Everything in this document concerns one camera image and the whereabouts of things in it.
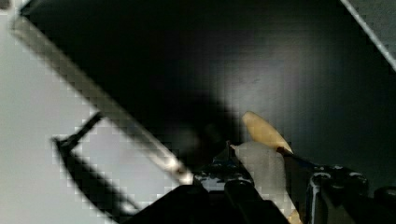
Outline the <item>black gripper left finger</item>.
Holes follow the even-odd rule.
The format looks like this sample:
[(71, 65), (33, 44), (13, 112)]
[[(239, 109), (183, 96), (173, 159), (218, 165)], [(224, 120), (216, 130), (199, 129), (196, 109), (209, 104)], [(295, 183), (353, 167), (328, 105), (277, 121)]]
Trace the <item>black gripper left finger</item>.
[(124, 224), (289, 224), (277, 206), (264, 200), (232, 147), (181, 185)]

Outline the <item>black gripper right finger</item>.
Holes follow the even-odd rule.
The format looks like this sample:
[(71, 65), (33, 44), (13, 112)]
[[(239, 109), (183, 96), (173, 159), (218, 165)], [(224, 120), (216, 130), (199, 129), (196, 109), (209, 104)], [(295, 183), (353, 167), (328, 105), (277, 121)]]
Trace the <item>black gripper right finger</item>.
[(286, 190), (303, 224), (395, 224), (395, 188), (369, 195), (361, 173), (339, 165), (317, 164), (280, 147)]

